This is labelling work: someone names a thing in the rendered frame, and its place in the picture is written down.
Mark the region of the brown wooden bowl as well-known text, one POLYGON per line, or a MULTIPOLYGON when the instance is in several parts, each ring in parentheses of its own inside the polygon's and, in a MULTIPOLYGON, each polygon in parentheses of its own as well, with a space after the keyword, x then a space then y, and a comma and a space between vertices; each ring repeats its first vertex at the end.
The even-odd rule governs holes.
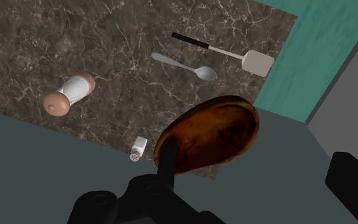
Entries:
POLYGON ((162 161, 162 144, 177 143, 175 174, 233 160, 253 145, 259 130, 256 108, 237 95, 215 97, 175 119, 159 137, 153 152, 162 161))

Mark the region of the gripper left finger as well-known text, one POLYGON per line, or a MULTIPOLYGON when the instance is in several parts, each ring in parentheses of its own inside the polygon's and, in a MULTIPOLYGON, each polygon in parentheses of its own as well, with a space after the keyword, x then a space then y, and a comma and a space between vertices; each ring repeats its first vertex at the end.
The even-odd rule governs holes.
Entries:
POLYGON ((162 144, 158 172, 132 178, 120 198, 104 190, 84 193, 67 224, 226 224, 174 193, 176 151, 175 143, 162 144))

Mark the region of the silver metal spoon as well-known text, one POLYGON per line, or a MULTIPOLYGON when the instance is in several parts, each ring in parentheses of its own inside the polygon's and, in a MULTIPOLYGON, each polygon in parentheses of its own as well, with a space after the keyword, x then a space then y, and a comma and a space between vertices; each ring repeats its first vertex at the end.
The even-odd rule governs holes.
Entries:
POLYGON ((151 57, 157 61, 164 62, 164 63, 172 65, 172 66, 177 66, 177 67, 181 67, 181 68, 187 69, 189 71, 192 71, 202 80, 214 81, 217 79, 217 73, 210 67, 202 66, 202 67, 194 69, 192 67, 185 66, 169 57, 166 57, 162 54, 155 53, 155 52, 153 52, 151 54, 151 57))

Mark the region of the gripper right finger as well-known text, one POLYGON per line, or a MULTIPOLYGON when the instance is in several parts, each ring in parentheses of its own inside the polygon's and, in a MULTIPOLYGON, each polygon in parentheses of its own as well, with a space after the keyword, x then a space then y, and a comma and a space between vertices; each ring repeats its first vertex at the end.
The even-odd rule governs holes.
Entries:
POLYGON ((358 159, 348 152, 333 153, 325 184, 358 221, 358 159))

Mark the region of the grey cabinet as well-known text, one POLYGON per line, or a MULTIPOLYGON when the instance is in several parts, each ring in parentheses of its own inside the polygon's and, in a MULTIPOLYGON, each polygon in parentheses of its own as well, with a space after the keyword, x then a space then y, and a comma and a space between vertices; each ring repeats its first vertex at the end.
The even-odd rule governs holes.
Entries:
POLYGON ((358 159, 358 41, 306 124, 329 157, 343 151, 358 159))

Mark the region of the small white salt shaker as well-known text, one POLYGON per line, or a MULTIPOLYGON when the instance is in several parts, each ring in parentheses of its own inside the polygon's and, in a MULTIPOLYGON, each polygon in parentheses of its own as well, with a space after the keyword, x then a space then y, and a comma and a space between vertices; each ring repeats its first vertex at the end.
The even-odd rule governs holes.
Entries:
POLYGON ((130 150, 130 160, 133 162, 137 162, 143 155, 144 150, 146 148, 148 140, 144 137, 138 136, 136 137, 131 150, 130 150))

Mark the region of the white and wood pepper mill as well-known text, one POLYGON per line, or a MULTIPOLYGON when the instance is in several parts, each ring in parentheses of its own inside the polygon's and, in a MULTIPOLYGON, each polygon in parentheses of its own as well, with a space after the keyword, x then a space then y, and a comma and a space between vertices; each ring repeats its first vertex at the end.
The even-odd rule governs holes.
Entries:
POLYGON ((47 93, 43 97, 42 106, 52 116, 64 116, 73 104, 90 95, 95 86, 95 80, 90 74, 84 71, 77 73, 58 90, 47 93))

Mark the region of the black-handled white spatula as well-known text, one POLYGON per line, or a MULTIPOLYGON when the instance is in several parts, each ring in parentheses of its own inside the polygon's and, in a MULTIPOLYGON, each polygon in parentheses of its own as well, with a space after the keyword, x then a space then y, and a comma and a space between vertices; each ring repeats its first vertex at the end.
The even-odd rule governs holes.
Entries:
POLYGON ((227 52, 227 51, 219 49, 219 48, 215 48, 215 47, 209 45, 208 43, 204 43, 202 41, 184 36, 184 35, 176 33, 176 32, 172 33, 172 37, 179 39, 181 41, 185 41, 192 45, 196 45, 201 48, 213 50, 215 52, 219 52, 219 53, 225 54, 227 56, 240 59, 241 60, 241 68, 244 71, 258 75, 262 78, 267 77, 267 75, 275 61, 275 59, 272 56, 263 54, 261 52, 255 51, 255 50, 248 50, 245 55, 238 55, 235 53, 227 52))

